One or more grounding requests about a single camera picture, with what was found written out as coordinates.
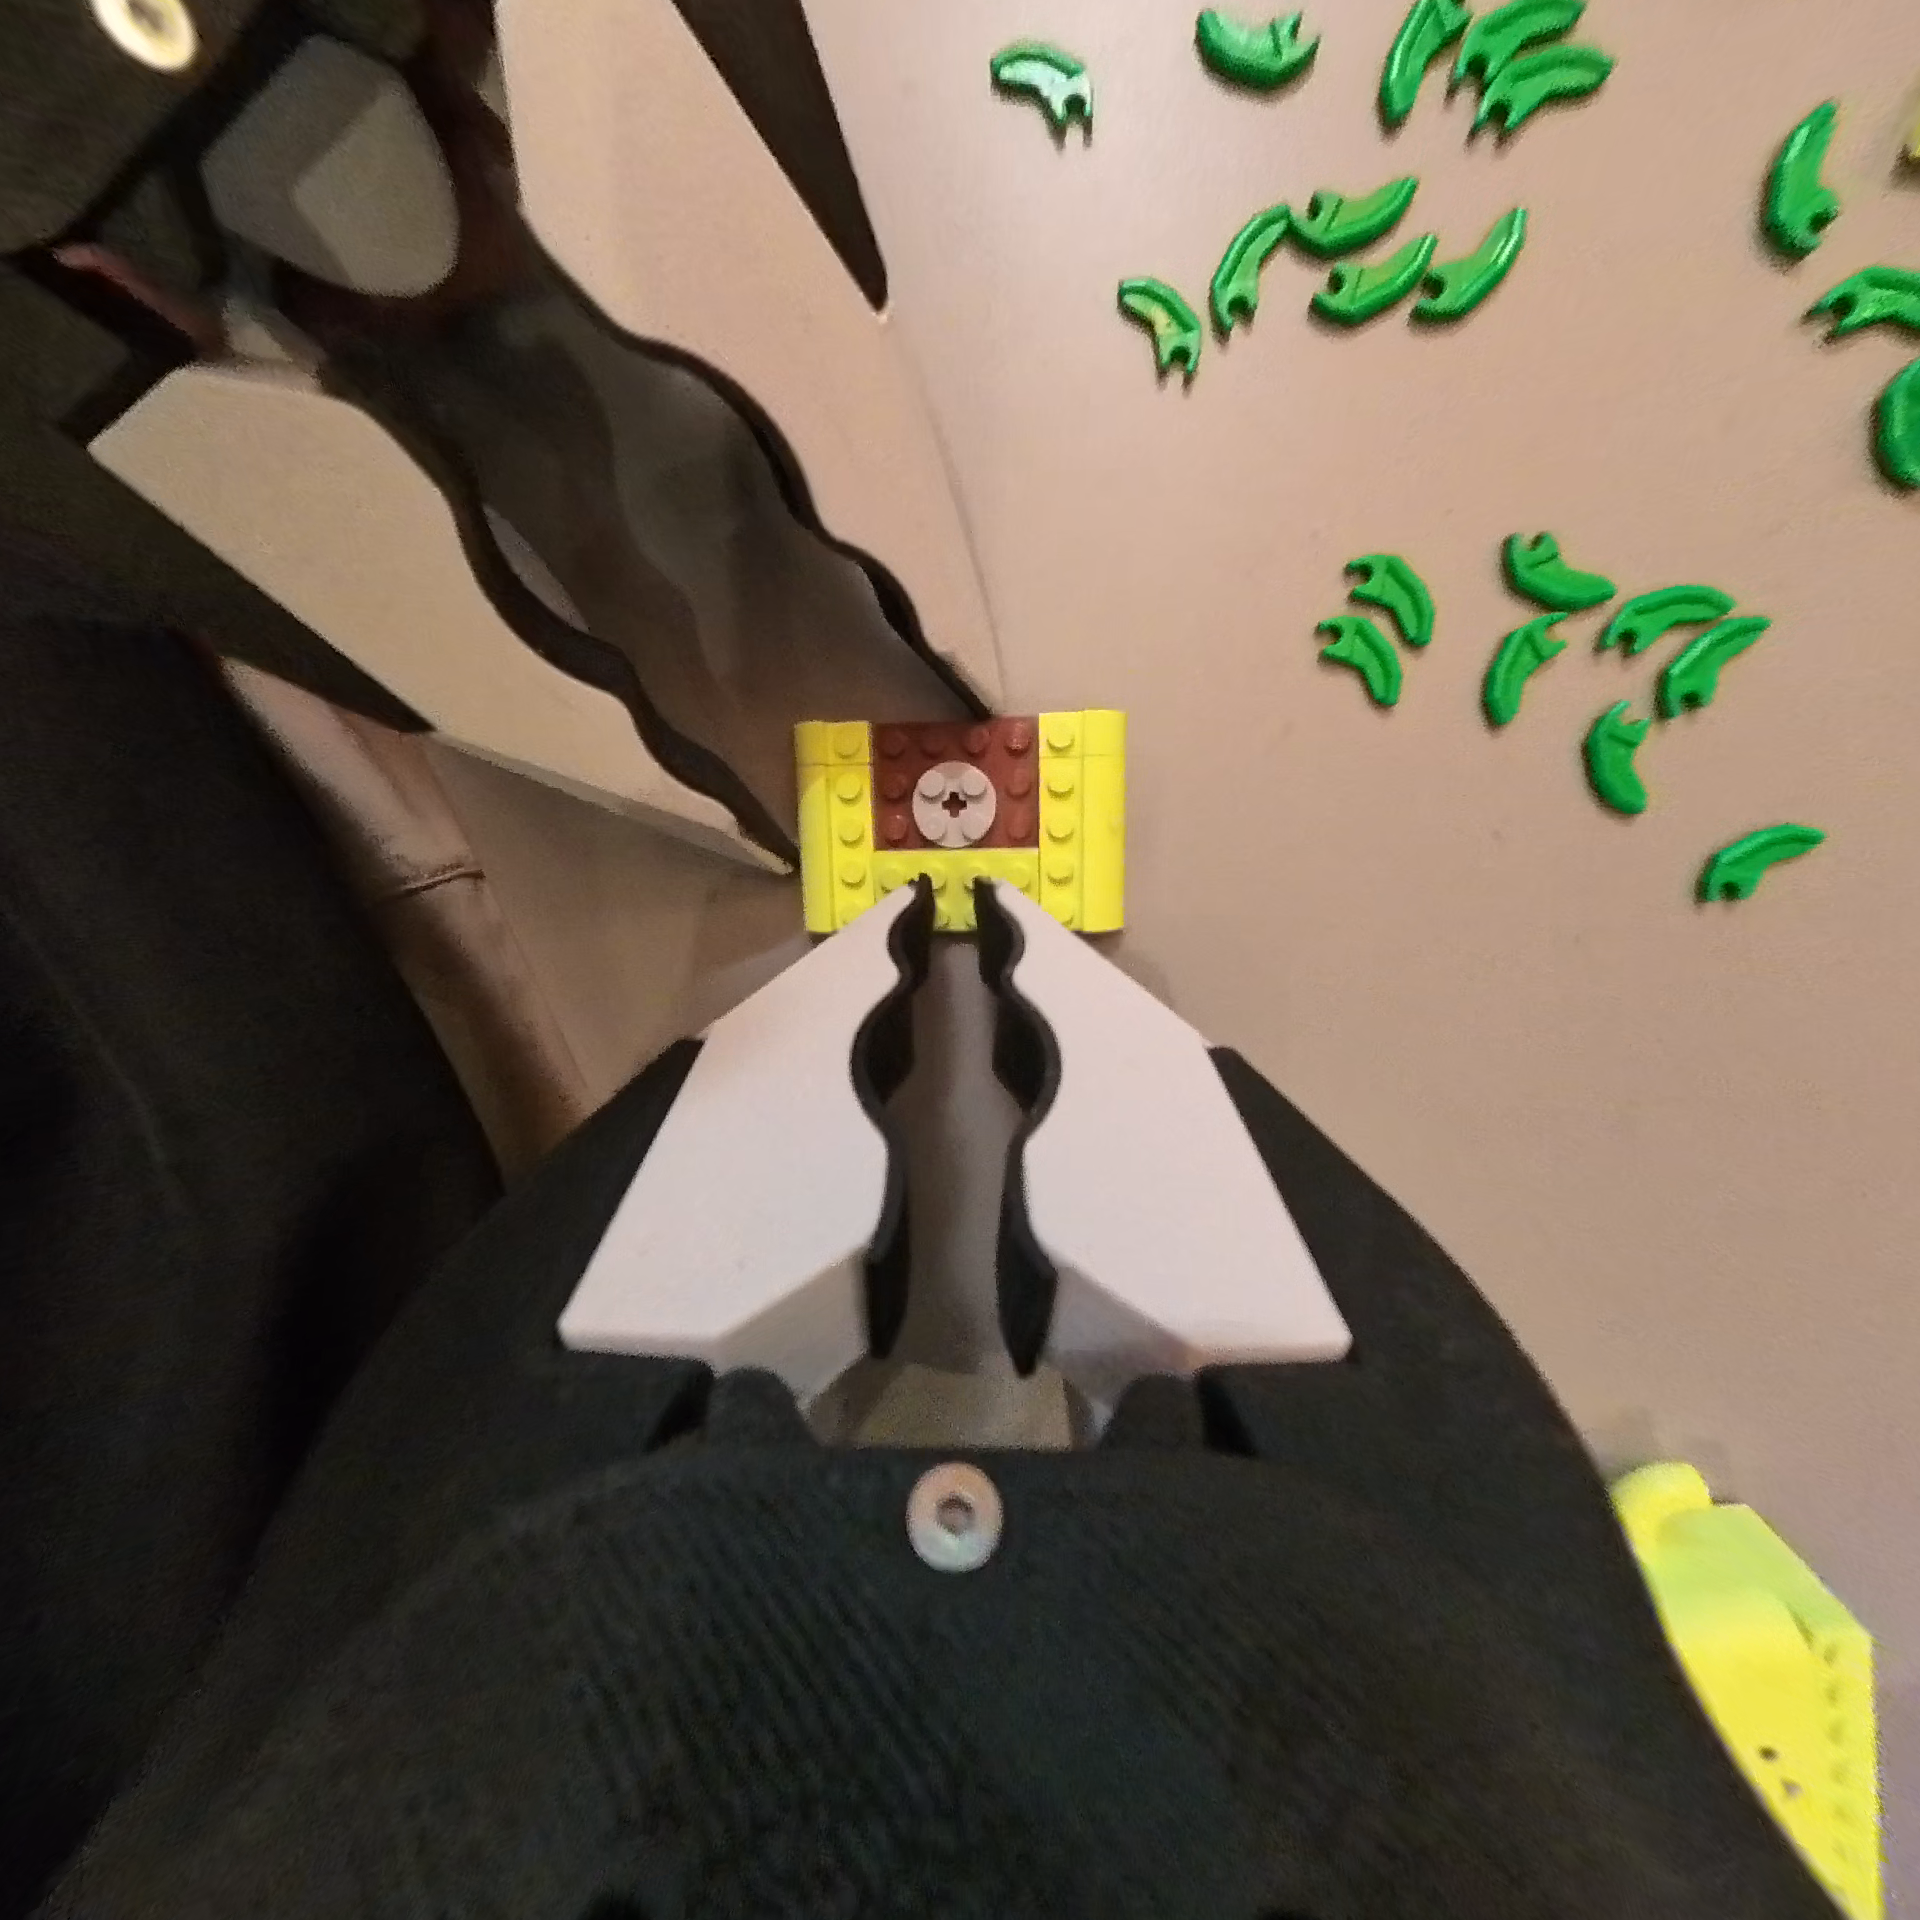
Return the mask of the large lime brick assembly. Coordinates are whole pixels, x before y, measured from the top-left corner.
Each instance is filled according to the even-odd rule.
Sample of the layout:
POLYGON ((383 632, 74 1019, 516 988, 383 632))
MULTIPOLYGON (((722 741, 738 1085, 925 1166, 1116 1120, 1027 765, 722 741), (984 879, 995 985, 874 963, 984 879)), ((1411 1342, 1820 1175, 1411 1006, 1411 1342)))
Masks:
POLYGON ((1842 1597, 1686 1461, 1612 1485, 1612 1517, 1723 1751, 1828 1896, 1885 1913, 1876 1641, 1842 1597))

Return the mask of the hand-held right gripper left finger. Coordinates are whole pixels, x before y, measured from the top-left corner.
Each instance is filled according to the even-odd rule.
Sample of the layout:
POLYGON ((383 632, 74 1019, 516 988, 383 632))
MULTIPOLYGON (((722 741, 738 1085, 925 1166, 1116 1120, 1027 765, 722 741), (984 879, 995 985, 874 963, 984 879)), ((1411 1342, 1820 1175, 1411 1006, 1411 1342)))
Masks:
POLYGON ((935 934, 919 878, 716 1019, 576 1299, 564 1354, 759 1368, 808 1404, 901 1324, 886 1098, 935 934))

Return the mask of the beige seat cushion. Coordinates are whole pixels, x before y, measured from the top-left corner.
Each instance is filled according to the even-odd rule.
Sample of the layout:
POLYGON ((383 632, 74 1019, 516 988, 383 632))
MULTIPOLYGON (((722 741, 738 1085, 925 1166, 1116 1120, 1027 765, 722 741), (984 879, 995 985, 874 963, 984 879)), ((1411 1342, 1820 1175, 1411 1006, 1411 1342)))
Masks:
POLYGON ((221 673, 340 854, 501 1180, 521 1180, 590 1116, 590 1085, 428 741, 244 662, 221 662, 221 673))

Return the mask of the brown studded plate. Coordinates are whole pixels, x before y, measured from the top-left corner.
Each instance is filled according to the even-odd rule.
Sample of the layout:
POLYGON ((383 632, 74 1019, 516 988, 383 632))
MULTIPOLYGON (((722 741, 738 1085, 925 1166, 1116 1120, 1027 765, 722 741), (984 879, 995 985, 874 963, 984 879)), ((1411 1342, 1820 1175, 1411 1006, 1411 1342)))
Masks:
POLYGON ((909 814, 909 796, 925 765, 971 762, 995 784, 995 832, 984 846, 1039 846, 1039 725, 991 718, 991 725, 889 725, 874 729, 874 846, 914 854, 925 846, 909 814))

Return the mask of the grey round plate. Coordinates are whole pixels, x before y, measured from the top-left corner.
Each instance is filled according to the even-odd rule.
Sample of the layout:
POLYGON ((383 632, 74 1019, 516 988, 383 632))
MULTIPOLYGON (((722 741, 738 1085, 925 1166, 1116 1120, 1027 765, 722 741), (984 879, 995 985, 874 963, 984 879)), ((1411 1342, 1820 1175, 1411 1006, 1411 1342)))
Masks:
POLYGON ((995 832, 995 784, 971 762, 935 762, 919 774, 909 814, 925 846, 984 846, 995 832))

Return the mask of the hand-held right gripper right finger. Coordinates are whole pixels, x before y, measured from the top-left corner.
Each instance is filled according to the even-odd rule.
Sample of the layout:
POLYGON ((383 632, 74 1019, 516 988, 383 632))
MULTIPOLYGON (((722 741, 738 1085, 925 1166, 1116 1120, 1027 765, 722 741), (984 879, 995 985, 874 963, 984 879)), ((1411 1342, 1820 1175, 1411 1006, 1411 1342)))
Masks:
POLYGON ((1011 1368, 1109 1415, 1156 1371, 1347 1364, 1350 1324, 1216 1043, 1007 879, 971 879, 971 928, 1024 1113, 995 1216, 1011 1368))

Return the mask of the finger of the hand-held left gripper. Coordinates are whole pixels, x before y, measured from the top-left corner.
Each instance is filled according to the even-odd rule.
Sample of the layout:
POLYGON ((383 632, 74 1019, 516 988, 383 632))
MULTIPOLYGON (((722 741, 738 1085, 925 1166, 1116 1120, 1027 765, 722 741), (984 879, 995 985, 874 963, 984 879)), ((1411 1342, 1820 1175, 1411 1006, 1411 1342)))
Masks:
POLYGON ((501 559, 470 471, 413 466, 366 409, 294 371, 180 366, 95 461, 204 543, 437 747, 791 878, 791 832, 552 613, 501 559))
POLYGON ((273 300, 340 401, 404 447, 437 445, 398 351, 548 279, 609 342, 700 377, 901 645, 951 698, 995 709, 966 515, 889 342, 886 264, 802 6, 239 6, 209 98, 256 111, 317 39, 404 81, 460 205, 455 270, 428 298, 277 270, 273 300))

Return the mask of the person's dark clothing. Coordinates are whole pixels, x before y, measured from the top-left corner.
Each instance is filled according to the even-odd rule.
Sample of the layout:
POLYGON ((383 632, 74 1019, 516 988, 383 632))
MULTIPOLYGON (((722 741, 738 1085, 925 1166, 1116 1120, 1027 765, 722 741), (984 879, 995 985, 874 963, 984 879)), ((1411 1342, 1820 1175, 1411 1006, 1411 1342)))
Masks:
POLYGON ((0 668, 0 1896, 35 1913, 497 1166, 221 668, 13 507, 0 668))

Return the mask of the scattered green leaf pieces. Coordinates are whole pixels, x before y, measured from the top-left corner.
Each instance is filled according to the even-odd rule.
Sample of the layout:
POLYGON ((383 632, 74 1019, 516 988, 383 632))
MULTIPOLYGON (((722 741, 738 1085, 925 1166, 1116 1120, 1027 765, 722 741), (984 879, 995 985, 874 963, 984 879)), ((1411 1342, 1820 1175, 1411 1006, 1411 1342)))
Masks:
MULTIPOLYGON (((1589 6, 1406 6, 1378 62, 1378 134, 1406 134, 1428 75, 1444 68, 1447 105, 1468 91, 1468 144, 1507 149, 1536 113, 1589 105, 1620 57, 1579 39, 1589 6)), ((1313 75, 1324 32, 1306 9, 1245 17, 1228 6, 1192 9, 1192 62, 1227 98, 1284 98, 1313 75)), ((1053 39, 1007 39, 984 57, 995 98, 1024 105, 1045 122, 1052 144, 1095 144, 1102 89, 1095 68, 1053 39)), ((1775 270, 1801 270, 1820 254, 1842 221, 1830 149, 1842 98, 1815 98, 1769 155, 1754 186, 1754 247, 1775 270)), ((1120 274, 1116 316, 1146 342, 1156 381, 1192 390, 1209 343, 1254 333, 1265 313, 1265 274, 1281 254, 1320 270, 1306 316, 1347 333, 1378 316, 1406 316, 1418 333, 1469 323, 1525 259, 1534 208, 1507 205, 1490 221, 1469 247, 1444 254, 1437 230, 1406 230, 1418 213, 1422 174, 1386 174, 1366 190, 1313 186, 1300 200, 1259 205, 1200 298, 1165 274, 1120 274)), ((1842 343, 1868 330, 1912 342, 1912 264, 1860 264, 1803 309, 1820 343, 1842 343)), ((1912 355, 1882 381, 1863 409, 1863 452, 1892 494, 1912 499, 1912 355)), ((1347 613, 1313 624, 1320 662, 1350 673, 1375 709, 1406 698, 1406 655, 1437 636, 1437 603, 1428 574, 1401 546, 1375 546, 1342 562, 1347 613)), ((1620 597, 1612 574, 1570 562, 1554 529, 1507 529, 1498 543, 1498 578, 1525 607, 1498 636, 1475 677, 1475 718, 1506 732, 1540 668, 1570 654, 1565 624, 1600 613, 1596 654, 1636 662, 1679 645, 1659 662, 1647 708, 1636 693, 1600 708, 1573 765, 1596 808, 1640 819, 1650 803, 1640 751, 1650 729, 1675 729, 1716 708, 1731 668, 1769 643, 1769 613, 1742 613, 1742 597, 1712 578, 1664 578, 1620 597)), ((1828 846, 1828 829, 1760 819, 1716 844, 1697 871, 1697 902, 1743 902, 1775 871, 1828 846)))

